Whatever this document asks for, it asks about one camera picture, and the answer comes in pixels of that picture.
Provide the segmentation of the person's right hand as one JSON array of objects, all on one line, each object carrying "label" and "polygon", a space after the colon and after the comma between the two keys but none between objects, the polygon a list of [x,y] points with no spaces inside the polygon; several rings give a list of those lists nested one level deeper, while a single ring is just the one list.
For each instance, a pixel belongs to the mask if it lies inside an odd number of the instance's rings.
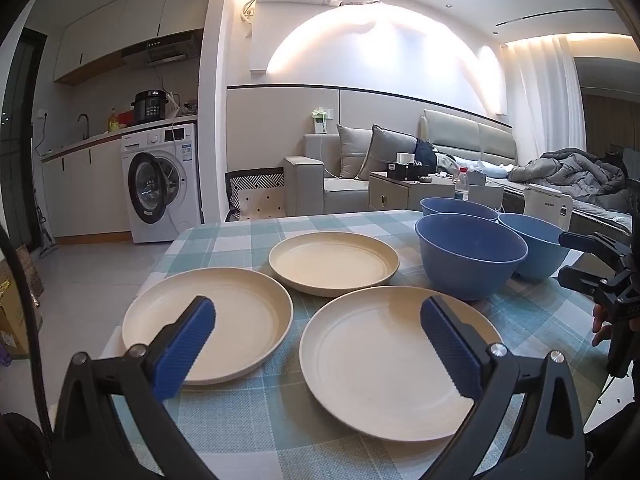
[{"label": "person's right hand", "polygon": [[596,304],[592,311],[593,322],[592,332],[593,337],[591,345],[597,347],[601,342],[610,340],[612,338],[612,325],[608,322],[608,311],[605,307]]}]

